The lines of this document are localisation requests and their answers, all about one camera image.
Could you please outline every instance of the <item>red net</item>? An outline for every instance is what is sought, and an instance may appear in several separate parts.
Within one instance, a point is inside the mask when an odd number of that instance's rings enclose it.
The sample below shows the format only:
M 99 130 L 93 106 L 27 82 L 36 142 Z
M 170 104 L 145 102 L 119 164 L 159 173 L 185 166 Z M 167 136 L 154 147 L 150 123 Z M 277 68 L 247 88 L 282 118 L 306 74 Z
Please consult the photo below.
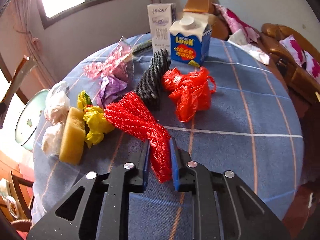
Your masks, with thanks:
M 212 90 L 207 80 L 212 82 Z M 186 75 L 177 68 L 170 69 L 163 76 L 163 86 L 171 92 L 169 98 L 177 105 L 176 114 L 180 122 L 189 122 L 196 111 L 208 110 L 211 94 L 216 91 L 216 83 L 205 67 Z
M 104 113 L 105 118 L 115 127 L 142 141 L 150 141 L 151 165 L 160 183 L 172 178 L 170 135 L 157 123 L 135 92 L 131 91 L 119 102 L 107 105 Z

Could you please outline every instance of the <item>tablecloth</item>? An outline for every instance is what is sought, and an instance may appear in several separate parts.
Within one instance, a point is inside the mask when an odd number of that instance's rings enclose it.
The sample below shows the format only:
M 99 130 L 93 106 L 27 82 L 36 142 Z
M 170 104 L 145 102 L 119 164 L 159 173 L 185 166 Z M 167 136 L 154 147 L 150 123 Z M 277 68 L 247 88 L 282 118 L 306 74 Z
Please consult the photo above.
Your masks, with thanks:
M 149 38 L 144 34 L 128 41 L 133 45 Z M 81 90 L 96 103 L 99 79 L 90 80 L 82 68 L 93 61 L 105 61 L 114 47 L 115 44 L 87 57 L 65 77 L 72 106 L 76 106 Z M 152 52 L 148 51 L 134 58 L 136 82 L 149 67 L 151 57 Z M 193 160 L 211 171 L 233 170 L 282 219 L 299 184 L 303 159 L 303 138 L 292 101 L 267 66 L 225 41 L 211 39 L 203 66 L 217 84 L 211 108 L 197 112 L 191 122 L 181 123 L 168 93 L 163 91 L 161 110 L 152 112 L 154 117 Z M 182 73 L 195 69 L 175 61 L 173 67 Z M 42 116 L 36 130 L 33 222 L 87 172 L 110 172 L 143 145 L 115 129 L 100 144 L 91 149 L 85 146 L 80 165 L 72 166 L 41 150 L 44 131 L 50 125 Z M 153 172 L 145 193 L 130 194 L 129 239 L 191 239 L 191 224 L 191 195 L 175 192 L 172 182 L 159 184 Z

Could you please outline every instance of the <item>pink and white pillow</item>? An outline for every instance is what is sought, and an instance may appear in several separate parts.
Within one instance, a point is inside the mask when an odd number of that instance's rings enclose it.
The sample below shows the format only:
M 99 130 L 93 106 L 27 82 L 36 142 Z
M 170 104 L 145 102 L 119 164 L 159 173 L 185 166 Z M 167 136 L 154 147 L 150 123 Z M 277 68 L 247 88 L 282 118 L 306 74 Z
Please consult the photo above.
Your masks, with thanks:
M 320 84 L 320 64 L 310 55 L 310 53 L 307 51 L 304 51 L 304 53 L 307 61 L 306 71 L 308 71 L 308 73 Z
M 221 15 L 228 23 L 232 33 L 235 33 L 237 30 L 242 29 L 248 42 L 257 42 L 257 38 L 259 38 L 260 35 L 257 34 L 251 26 L 241 21 L 239 17 L 228 8 L 216 3 L 214 3 L 213 5 L 220 11 Z
M 286 37 L 284 40 L 279 41 L 279 43 L 284 46 L 287 51 L 291 54 L 294 58 L 294 61 L 302 67 L 302 64 L 306 62 L 306 57 L 304 56 L 303 50 L 301 49 L 300 45 L 296 41 L 293 35 Z

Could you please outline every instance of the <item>silver screw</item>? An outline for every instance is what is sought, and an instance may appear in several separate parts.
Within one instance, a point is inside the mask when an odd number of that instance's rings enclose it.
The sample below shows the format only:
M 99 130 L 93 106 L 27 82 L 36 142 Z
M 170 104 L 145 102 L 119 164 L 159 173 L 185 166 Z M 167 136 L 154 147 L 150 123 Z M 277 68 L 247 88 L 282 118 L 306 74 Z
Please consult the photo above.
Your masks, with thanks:
M 125 164 L 123 165 L 123 167 L 124 167 L 125 169 L 132 169 L 132 168 L 134 167 L 134 164 L 133 164 L 133 163 L 125 163 Z
M 227 178 L 233 178 L 235 176 L 235 173 L 233 171 L 226 171 L 224 173 L 224 175 L 227 177 Z
M 94 171 L 90 171 L 87 173 L 87 175 L 85 177 L 87 179 L 94 179 L 95 177 L 97 177 L 97 173 L 95 173 Z
M 196 166 L 198 166 L 198 163 L 196 163 L 196 162 L 188 162 L 187 165 L 190 168 L 195 168 Z

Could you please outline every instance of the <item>yellow sponge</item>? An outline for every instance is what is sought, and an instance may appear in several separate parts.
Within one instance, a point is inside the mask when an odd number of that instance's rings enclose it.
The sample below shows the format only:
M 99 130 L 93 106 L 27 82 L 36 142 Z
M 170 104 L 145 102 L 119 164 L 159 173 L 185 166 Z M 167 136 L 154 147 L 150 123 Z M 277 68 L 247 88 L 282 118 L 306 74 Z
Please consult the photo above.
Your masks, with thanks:
M 62 162 L 78 165 L 84 145 L 84 112 L 71 107 L 63 131 L 59 159 Z

